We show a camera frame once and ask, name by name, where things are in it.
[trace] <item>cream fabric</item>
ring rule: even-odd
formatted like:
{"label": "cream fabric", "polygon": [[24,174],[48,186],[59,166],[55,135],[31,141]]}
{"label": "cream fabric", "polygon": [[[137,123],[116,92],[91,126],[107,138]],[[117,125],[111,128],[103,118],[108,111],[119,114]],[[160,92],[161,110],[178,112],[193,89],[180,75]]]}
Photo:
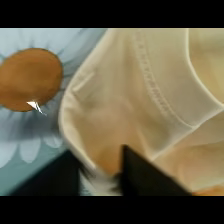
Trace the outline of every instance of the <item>cream fabric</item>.
{"label": "cream fabric", "polygon": [[224,30],[109,29],[70,82],[60,129],[94,174],[96,195],[116,194],[128,144],[190,191],[224,182]]}

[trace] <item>white arrow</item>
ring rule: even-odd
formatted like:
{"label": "white arrow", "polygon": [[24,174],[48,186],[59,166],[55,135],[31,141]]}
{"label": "white arrow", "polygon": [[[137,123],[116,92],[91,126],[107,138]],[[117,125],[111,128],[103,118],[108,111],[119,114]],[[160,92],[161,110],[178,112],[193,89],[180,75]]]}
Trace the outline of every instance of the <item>white arrow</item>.
{"label": "white arrow", "polygon": [[31,107],[33,107],[35,110],[38,110],[40,113],[42,113],[43,115],[47,116],[47,114],[43,113],[38,105],[37,102],[34,102],[34,101],[30,101],[30,102],[27,102]]}

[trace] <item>black object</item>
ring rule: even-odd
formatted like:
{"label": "black object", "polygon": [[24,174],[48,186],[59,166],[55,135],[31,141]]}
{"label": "black object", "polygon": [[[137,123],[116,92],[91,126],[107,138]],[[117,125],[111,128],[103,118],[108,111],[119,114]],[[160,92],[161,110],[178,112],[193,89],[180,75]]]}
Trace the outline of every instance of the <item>black object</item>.
{"label": "black object", "polygon": [[79,165],[73,154],[66,151],[10,196],[78,196]]}
{"label": "black object", "polygon": [[192,196],[127,145],[123,146],[120,186],[124,196]]}

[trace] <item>yellow garment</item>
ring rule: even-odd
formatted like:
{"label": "yellow garment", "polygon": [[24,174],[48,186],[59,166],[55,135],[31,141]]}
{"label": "yellow garment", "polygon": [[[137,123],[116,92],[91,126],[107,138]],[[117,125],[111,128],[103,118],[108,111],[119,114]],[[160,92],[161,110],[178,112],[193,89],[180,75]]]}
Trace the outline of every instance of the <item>yellow garment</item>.
{"label": "yellow garment", "polygon": [[224,182],[224,30],[109,29],[70,82],[59,123],[112,195],[128,144],[192,192]]}

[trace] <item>garment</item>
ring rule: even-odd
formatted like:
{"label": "garment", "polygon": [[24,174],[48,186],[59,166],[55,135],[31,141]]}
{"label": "garment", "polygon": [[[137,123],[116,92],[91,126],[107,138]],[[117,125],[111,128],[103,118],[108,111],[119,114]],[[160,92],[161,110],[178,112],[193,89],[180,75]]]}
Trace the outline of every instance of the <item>garment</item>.
{"label": "garment", "polygon": [[72,152],[94,174],[85,182],[95,194],[116,195],[122,144],[191,192],[224,183],[222,37],[223,29],[186,28],[104,34],[59,115]]}

